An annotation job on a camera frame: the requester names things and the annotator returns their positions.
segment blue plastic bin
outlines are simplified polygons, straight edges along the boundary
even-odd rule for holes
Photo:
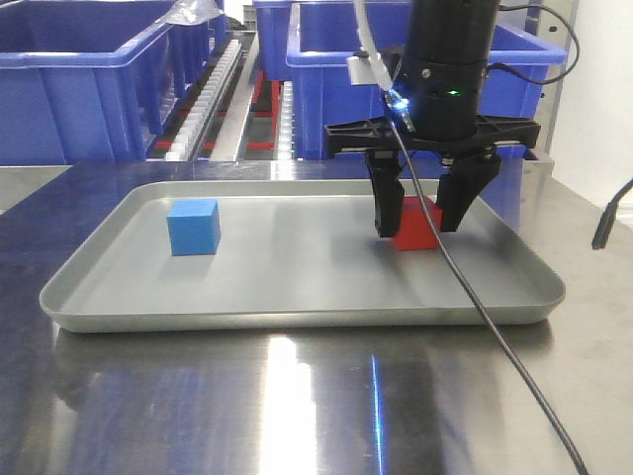
[[[225,8],[225,0],[216,0],[216,5],[223,10]],[[209,31],[214,39],[214,51],[223,47],[228,39],[228,18],[226,14],[221,14],[210,20]]]
[[[0,164],[145,159],[184,90],[170,2],[0,7]]]
[[[271,81],[289,81],[290,67],[286,64],[288,25],[293,3],[305,0],[253,0],[257,15],[259,52],[266,77]],[[377,0],[382,3],[401,3],[403,0]]]
[[[169,33],[176,49],[176,65],[183,70],[187,86],[200,79],[209,61],[209,34],[206,23],[193,26],[175,25]],[[178,97],[184,97],[186,90],[177,94]]]
[[[378,86],[352,86],[346,58],[359,48],[351,3],[301,2],[292,5],[287,63],[293,81],[297,156],[326,158],[323,126],[383,115]],[[405,42],[408,2],[377,2],[367,14],[378,48]],[[490,62],[504,62],[529,77],[543,79],[566,52],[514,27],[497,25]],[[534,117],[541,86],[493,71],[484,87],[482,114]]]

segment blue light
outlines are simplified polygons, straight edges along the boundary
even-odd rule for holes
[[[398,112],[406,111],[408,109],[408,99],[404,97],[394,103],[394,109]]]
[[[385,466],[383,459],[383,411],[380,402],[380,389],[378,382],[378,364],[372,354],[372,390],[374,393],[374,435],[376,436],[376,455],[378,456],[378,474],[384,475]]]

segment plastic bag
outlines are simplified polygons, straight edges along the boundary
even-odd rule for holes
[[[158,22],[172,25],[200,25],[218,17],[223,11],[215,0],[177,0]]]

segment table surface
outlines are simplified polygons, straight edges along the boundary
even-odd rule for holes
[[[81,164],[0,216],[0,472],[576,473],[483,327],[81,335],[40,309],[139,185],[365,176],[354,160]],[[616,224],[592,251],[600,211],[521,160],[486,199],[567,285],[547,322],[503,333],[589,472],[629,475],[633,232]]]

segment black cord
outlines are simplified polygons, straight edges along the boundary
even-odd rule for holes
[[[550,424],[556,431],[556,434],[558,435],[560,440],[563,442],[563,445],[567,449],[567,452],[570,454],[570,457],[572,458],[572,461],[574,462],[574,465],[576,466],[576,470],[578,471],[578,473],[580,475],[588,475],[588,471],[587,471],[587,468],[585,467],[585,463],[583,462],[583,458],[581,457],[580,453],[576,449],[576,446],[574,445],[572,438],[567,434],[567,431],[563,427],[563,424],[558,419],[558,416],[556,415],[556,413],[550,406],[549,402],[545,398],[545,395],[536,384],[536,381],[534,381],[534,379],[530,375],[527,368],[523,365],[520,358],[514,352],[514,350],[505,340],[505,338],[503,338],[503,335],[497,328],[497,325],[495,325],[495,322],[493,322],[493,319],[491,319],[491,317],[488,315],[488,311],[486,310],[486,307],[484,306],[484,304],[478,297],[477,293],[475,292],[475,289],[473,289],[470,282],[464,276],[463,272],[461,271],[461,269],[459,268],[455,260],[453,260],[453,257],[450,255],[450,253],[448,252],[448,249],[444,245],[444,242],[442,241],[442,238],[440,237],[440,234],[439,234],[439,229],[435,225],[435,222],[431,219],[430,212],[426,205],[426,200],[424,199],[425,197],[424,192],[422,190],[421,185],[419,184],[417,173],[415,172],[413,163],[410,159],[409,154],[407,153],[407,148],[405,147],[405,143],[403,142],[403,139],[400,137],[400,134],[398,133],[398,130],[396,129],[396,125],[392,121],[389,121],[389,125],[392,129],[394,139],[398,143],[400,150],[405,155],[405,158],[407,160],[407,167],[410,171],[411,179],[413,181],[413,188],[415,188],[415,194],[417,195],[419,204],[422,208],[422,212],[424,213],[424,216],[426,217],[426,221],[428,222],[431,232],[433,233],[435,239],[437,239],[439,249],[442,253],[442,256],[444,257],[444,260],[446,260],[446,263],[450,267],[451,271],[453,272],[453,274],[455,275],[455,277],[461,284],[462,288],[464,289],[468,297],[471,299],[471,302],[473,302],[473,305],[475,306],[480,316],[484,320],[484,323],[488,326],[490,331],[493,333],[493,335],[497,339],[498,344],[501,346],[501,349],[503,350],[505,355],[508,357],[508,359],[511,361],[511,363],[514,365],[514,368],[516,368],[516,371],[518,371],[521,378],[523,378],[523,381],[529,388],[530,392],[532,393],[532,396],[534,396],[534,399],[536,399],[536,402],[545,413],[545,416],[547,416],[547,419],[549,420]]]
[[[574,62],[572,62],[572,65],[570,65],[570,67],[568,67],[566,70],[561,72],[558,76],[552,77],[550,79],[545,79],[543,81],[532,79],[531,77],[528,77],[525,74],[523,74],[521,71],[513,68],[512,66],[508,66],[507,64],[504,64],[502,62],[496,62],[494,64],[491,64],[490,66],[488,66],[487,71],[498,69],[505,72],[509,72],[510,74],[514,74],[516,77],[523,79],[524,81],[531,82],[532,84],[538,84],[539,86],[544,86],[546,84],[552,84],[554,82],[558,82],[561,79],[563,79],[565,76],[567,76],[570,72],[572,72],[574,68],[576,67],[576,65],[578,64],[578,61],[581,58],[581,42],[576,36],[576,33],[574,32],[574,28],[572,27],[572,25],[570,25],[569,22],[561,16],[561,14],[559,14],[555,10],[552,10],[550,7],[546,7],[545,5],[537,5],[537,4],[518,5],[516,7],[506,7],[505,5],[498,6],[498,9],[501,12],[513,12],[515,10],[524,10],[526,8],[538,8],[540,10],[544,10],[552,14],[553,16],[555,16],[561,21],[561,23],[565,26],[567,31],[570,32],[570,36],[572,37],[572,40],[574,41],[574,46],[576,47],[576,57],[574,58]]]
[[[609,235],[611,234],[613,224],[615,223],[617,207],[620,204],[620,200],[632,189],[633,179],[624,185],[620,191],[615,194],[611,201],[609,201],[609,204],[606,205],[606,209],[600,217],[600,223],[597,225],[597,229],[593,235],[593,240],[591,241],[591,247],[593,249],[604,249],[606,247],[606,242],[609,240]]]

